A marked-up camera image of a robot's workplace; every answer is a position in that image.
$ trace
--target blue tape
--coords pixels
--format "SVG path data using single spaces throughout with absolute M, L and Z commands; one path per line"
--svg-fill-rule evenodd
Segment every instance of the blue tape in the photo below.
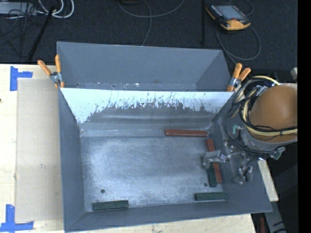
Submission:
M 34 222 L 29 223 L 15 223 L 15 207 L 7 204 L 5 206 L 5 223 L 1 223 L 0 232 L 15 233 L 15 231 L 32 230 Z
M 18 68 L 11 66 L 10 91 L 17 90 L 17 78 L 31 78 L 32 76 L 32 72 L 18 72 Z

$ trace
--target clamp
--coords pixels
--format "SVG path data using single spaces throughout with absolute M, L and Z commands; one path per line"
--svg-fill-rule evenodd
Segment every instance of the clamp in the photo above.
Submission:
M 247 77 L 247 75 L 251 72 L 251 68 L 247 67 L 242 72 L 242 64 L 237 63 L 235 65 L 232 78 L 230 80 L 230 83 L 228 85 L 227 91 L 233 91 L 235 90 L 240 83 Z
M 50 77 L 50 79 L 54 82 L 55 87 L 58 87 L 58 84 L 60 84 L 60 87 L 65 87 L 65 82 L 62 78 L 62 68 L 59 61 L 59 55 L 57 54 L 55 56 L 55 65 L 56 65 L 56 72 L 51 72 L 51 70 L 47 67 L 47 65 L 42 61 L 38 60 L 38 65 L 42 68 L 42 70 Z

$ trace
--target green block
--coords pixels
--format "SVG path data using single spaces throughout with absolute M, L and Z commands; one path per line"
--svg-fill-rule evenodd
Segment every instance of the green block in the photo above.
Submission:
M 217 178 L 215 174 L 215 169 L 213 163 L 210 164 L 209 169 L 207 169 L 207 177 L 208 177 L 208 184 L 210 187 L 217 186 Z
M 228 198 L 228 194 L 224 192 L 205 192 L 194 194 L 195 201 L 205 200 L 224 200 Z
M 94 211 L 105 211 L 112 209 L 127 209 L 129 207 L 128 200 L 96 202 L 93 203 Z

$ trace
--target gray tray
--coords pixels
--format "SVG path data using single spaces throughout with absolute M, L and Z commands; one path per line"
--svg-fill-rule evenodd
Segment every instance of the gray tray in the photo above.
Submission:
M 58 42 L 57 53 L 66 232 L 271 211 L 256 162 L 253 182 L 232 182 L 233 161 L 211 187 L 205 138 L 164 134 L 204 130 L 222 147 L 215 122 L 232 96 L 222 51 Z M 227 199 L 195 200 L 206 192 Z M 93 210 L 120 200 L 127 209 Z

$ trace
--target bin floor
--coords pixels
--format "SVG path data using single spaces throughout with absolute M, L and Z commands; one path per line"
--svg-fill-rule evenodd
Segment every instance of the bin floor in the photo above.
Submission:
M 204 138 L 82 137 L 86 211 L 92 203 L 128 200 L 131 208 L 194 202 L 206 186 Z

